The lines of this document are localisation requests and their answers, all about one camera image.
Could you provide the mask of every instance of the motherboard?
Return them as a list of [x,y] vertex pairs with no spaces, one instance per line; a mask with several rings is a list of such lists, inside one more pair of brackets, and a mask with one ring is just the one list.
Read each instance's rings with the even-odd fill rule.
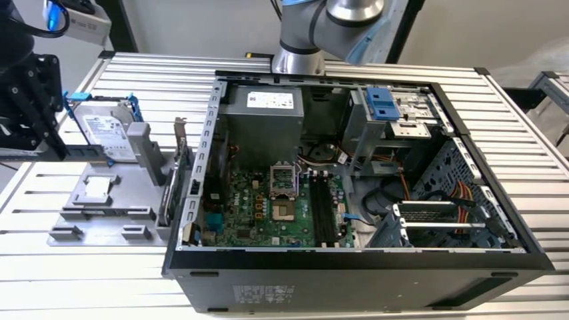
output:
[[[330,194],[330,202],[315,204],[315,176],[295,173],[295,182],[286,183],[291,178],[283,168],[276,168],[271,179],[271,171],[234,171],[231,174],[230,198],[223,213],[208,213],[206,245],[218,247],[322,247],[318,241],[322,221],[319,215],[326,213],[327,227],[332,228],[334,240],[331,247],[354,247],[352,226],[344,223],[347,198],[340,176],[328,175],[324,190]],[[280,189],[298,189],[295,197],[275,196],[271,182]]]

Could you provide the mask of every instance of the blue drive bracket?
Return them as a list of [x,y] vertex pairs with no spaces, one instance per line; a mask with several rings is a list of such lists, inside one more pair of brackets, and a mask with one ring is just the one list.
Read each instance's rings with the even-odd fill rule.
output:
[[368,105],[372,111],[372,118],[375,120],[400,120],[400,110],[395,104],[390,89],[368,87],[366,89],[366,100],[368,101]]
[[136,122],[144,122],[143,113],[140,112],[140,107],[139,107],[139,99],[138,99],[138,97],[135,97],[135,94],[131,93],[127,100],[131,102],[132,114],[135,115],[135,121]]

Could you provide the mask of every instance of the white label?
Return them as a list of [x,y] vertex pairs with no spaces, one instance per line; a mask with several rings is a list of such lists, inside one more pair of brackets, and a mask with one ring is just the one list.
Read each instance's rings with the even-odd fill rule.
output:
[[348,155],[343,152],[339,157],[339,163],[346,164],[348,160]]
[[248,108],[295,109],[294,94],[252,91],[247,95]]
[[291,303],[294,285],[235,285],[234,294],[238,303]]
[[115,161],[136,160],[122,122],[104,115],[86,115],[83,120],[91,143],[103,146],[108,157]]

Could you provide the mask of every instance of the slotted aluminum surface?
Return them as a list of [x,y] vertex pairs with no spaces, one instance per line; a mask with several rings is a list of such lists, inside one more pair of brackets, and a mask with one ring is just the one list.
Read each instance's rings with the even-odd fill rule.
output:
[[[152,138],[175,146],[175,117],[188,121],[196,145],[214,71],[267,72],[266,59],[211,59],[118,54],[100,60],[79,91],[140,99]],[[328,75],[439,82],[467,121],[504,188],[558,268],[527,286],[471,311],[430,313],[440,319],[569,318],[569,174],[567,163],[544,142],[491,77],[474,69],[328,63]],[[62,130],[80,141],[74,124]],[[194,309],[175,281],[162,279],[166,248],[50,247],[47,231],[58,220],[84,164],[24,165],[0,196],[0,310],[4,319],[62,319],[86,316],[192,317]],[[264,314],[272,319],[419,318],[423,313]]]

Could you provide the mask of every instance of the orange wire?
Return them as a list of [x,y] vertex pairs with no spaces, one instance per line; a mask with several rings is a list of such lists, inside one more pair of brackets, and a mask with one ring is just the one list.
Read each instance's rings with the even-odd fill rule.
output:
[[406,200],[410,200],[411,197],[410,197],[408,183],[406,182],[406,177],[403,176],[403,171],[400,171],[400,178],[402,178]]
[[[467,188],[467,191],[470,192],[470,200],[474,201],[475,197],[472,196],[472,190],[471,190],[471,188],[467,185],[464,185],[464,187]],[[467,216],[464,217],[464,222],[466,223],[468,222],[468,219],[470,219],[470,212],[467,211]]]
[[[456,191],[460,191],[459,198],[463,199],[463,183],[458,180],[456,181]],[[459,206],[459,223],[463,221],[463,208]],[[462,234],[463,230],[458,229],[455,230],[455,233]]]

